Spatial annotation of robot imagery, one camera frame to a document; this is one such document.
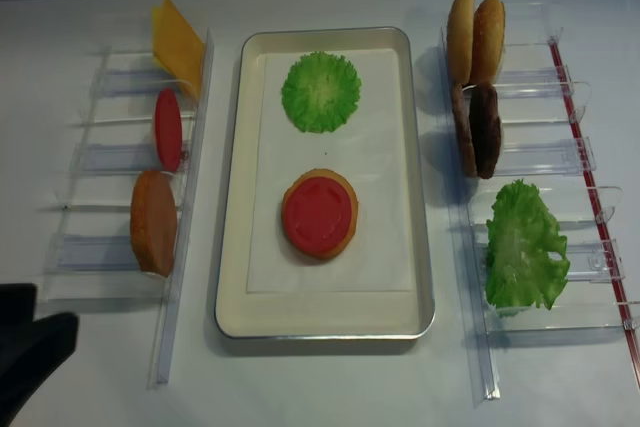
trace red tomato slice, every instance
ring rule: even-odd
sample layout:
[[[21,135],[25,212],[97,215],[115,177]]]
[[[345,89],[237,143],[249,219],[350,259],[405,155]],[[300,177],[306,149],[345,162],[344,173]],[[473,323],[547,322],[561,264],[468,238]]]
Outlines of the red tomato slice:
[[[312,177],[302,182],[284,209],[287,237],[308,254],[334,249],[346,237],[351,224],[349,194],[328,177]]]
[[[154,133],[160,162],[169,172],[176,172],[182,160],[182,119],[178,99],[171,89],[158,95]]]

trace table surface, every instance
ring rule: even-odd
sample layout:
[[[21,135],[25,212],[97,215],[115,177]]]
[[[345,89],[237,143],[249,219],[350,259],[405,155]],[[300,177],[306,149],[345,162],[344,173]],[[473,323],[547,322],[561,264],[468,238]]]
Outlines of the table surface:
[[[145,22],[161,0],[0,3],[0,217],[3,278],[42,268],[57,215],[42,208],[52,173],[68,165],[66,119],[86,104],[96,53],[149,49]],[[574,79],[593,88],[582,130],[591,138],[599,185],[626,192],[610,222],[625,261],[629,298],[640,299],[640,0],[504,0],[560,3],[554,22]],[[624,336],[525,342],[496,352],[502,398],[471,390],[444,180],[423,162],[436,318],[402,355],[241,352],[212,320],[219,219],[224,205],[238,66],[243,42],[264,31],[397,26],[411,41],[421,134],[442,105],[434,47],[451,0],[174,0],[216,46],[187,269],[168,386],[146,389],[158,309],[82,315],[77,352],[25,405],[14,425],[636,425],[638,387]],[[429,144],[437,155],[442,146]]]

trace green lettuce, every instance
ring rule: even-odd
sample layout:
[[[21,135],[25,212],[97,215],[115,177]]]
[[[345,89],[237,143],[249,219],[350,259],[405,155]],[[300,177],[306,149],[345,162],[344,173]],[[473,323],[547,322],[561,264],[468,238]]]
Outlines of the green lettuce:
[[[567,237],[535,185],[505,185],[487,220],[487,301],[501,307],[544,304],[551,309],[567,284]],[[555,252],[558,259],[549,255]]]
[[[333,132],[358,108],[361,81],[344,56],[313,52],[289,70],[282,106],[302,132]]]

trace red strip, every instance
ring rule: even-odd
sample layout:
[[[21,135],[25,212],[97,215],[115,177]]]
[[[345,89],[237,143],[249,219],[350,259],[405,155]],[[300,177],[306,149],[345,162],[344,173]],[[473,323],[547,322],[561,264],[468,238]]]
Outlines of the red strip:
[[[549,47],[551,48],[551,57],[553,57],[553,64],[558,69],[558,79],[560,82],[567,82],[567,76],[565,74],[562,66],[562,58],[560,57],[560,50],[558,49],[558,44],[555,39],[551,39],[549,42]],[[564,105],[567,109],[567,115],[571,118],[575,112],[575,107],[573,105],[573,97],[571,96],[571,91],[569,89],[568,84],[564,84],[562,86],[562,90],[564,93]],[[575,139],[582,137],[582,132],[580,131],[580,124],[578,122],[573,122],[571,124],[571,132],[573,133],[573,137]],[[587,184],[587,187],[595,187],[596,182],[593,178],[593,174],[591,171],[584,173],[584,181]],[[593,214],[598,215],[600,212],[600,198],[598,197],[598,192],[596,190],[592,191],[591,197],[591,207],[593,208]],[[607,224],[605,222],[598,223],[598,233],[600,234],[600,239],[603,241],[611,240],[609,236],[609,229],[607,228]],[[618,268],[618,260],[615,255],[609,255],[608,264],[609,270],[616,277],[619,276],[620,270]],[[627,296],[624,293],[624,286],[622,285],[621,280],[612,280],[611,284],[613,285],[613,292],[616,295],[617,302],[627,302]],[[620,310],[620,318],[624,323],[625,320],[630,320],[632,318],[631,311],[628,305],[620,305],[618,307]],[[631,354],[631,363],[633,364],[633,370],[636,374],[636,381],[638,382],[638,386],[640,386],[640,346],[638,345],[638,339],[635,335],[635,330],[625,330],[625,336],[627,338],[627,344],[629,345],[629,352]]]

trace tray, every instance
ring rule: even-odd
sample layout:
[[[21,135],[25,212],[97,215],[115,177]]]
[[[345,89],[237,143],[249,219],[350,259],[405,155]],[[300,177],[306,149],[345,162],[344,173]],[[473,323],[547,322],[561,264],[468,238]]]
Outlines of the tray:
[[[171,78],[151,52],[102,54],[86,108],[78,112],[76,145],[68,171],[55,189],[62,212],[51,240],[39,302],[100,302],[101,309],[126,311],[144,301],[159,303],[156,340],[149,386],[166,384],[186,267],[193,202],[213,65],[213,42],[207,36],[199,101],[182,94],[184,82]],[[158,93],[175,91],[183,122],[180,168],[170,176],[176,202],[178,232],[174,266],[163,278],[143,273],[129,239],[129,211],[135,181],[143,170],[162,170],[151,140],[151,123]]]
[[[562,30],[550,27],[549,6],[507,5],[506,12],[504,59],[495,81],[505,146],[496,175],[489,181],[470,180],[462,173],[444,29],[440,36],[445,111],[439,128],[447,133],[452,160],[446,181],[452,195],[449,218],[456,272],[469,364],[477,374],[472,375],[474,394],[489,400],[500,398],[493,345],[499,344],[496,339],[500,336],[514,331],[535,331],[539,336],[558,329],[623,331],[639,371],[635,329],[640,325],[640,302],[625,297],[622,259],[607,229],[622,191],[595,185],[594,154],[580,131],[590,86],[574,81],[562,62],[558,47]],[[510,38],[509,32],[519,37]],[[492,217],[497,192],[516,178],[540,188],[568,237],[568,284],[551,310],[535,306],[496,309],[486,301],[485,223]]]
[[[289,67],[313,51],[345,55],[362,80],[358,110],[333,133],[298,132],[281,105]],[[356,235],[322,264],[296,255],[279,221],[284,191],[313,168],[345,176],[359,200]],[[375,28],[251,37],[242,52],[220,330],[234,338],[415,339],[433,316],[406,35]]]

